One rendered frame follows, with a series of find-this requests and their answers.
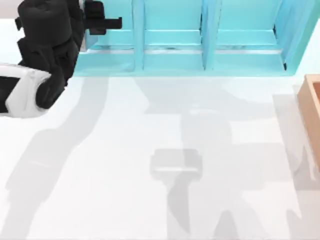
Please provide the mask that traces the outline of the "light blue rack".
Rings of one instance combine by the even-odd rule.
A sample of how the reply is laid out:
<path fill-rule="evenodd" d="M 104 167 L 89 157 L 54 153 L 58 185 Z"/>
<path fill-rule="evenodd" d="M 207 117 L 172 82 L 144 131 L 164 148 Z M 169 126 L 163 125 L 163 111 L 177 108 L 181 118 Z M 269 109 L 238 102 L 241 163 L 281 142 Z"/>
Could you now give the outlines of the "light blue rack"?
<path fill-rule="evenodd" d="M 292 76 L 320 0 L 100 0 L 104 34 L 85 33 L 75 76 Z"/>

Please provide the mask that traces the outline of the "shallow salmon-coloured box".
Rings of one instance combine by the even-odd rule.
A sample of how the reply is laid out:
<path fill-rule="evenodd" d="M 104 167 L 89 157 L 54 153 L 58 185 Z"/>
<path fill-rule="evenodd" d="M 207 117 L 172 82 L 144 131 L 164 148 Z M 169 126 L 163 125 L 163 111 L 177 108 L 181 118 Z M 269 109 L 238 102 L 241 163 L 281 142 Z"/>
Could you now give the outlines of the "shallow salmon-coloured box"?
<path fill-rule="evenodd" d="M 297 93 L 299 110 L 320 173 L 320 74 L 306 74 Z"/>

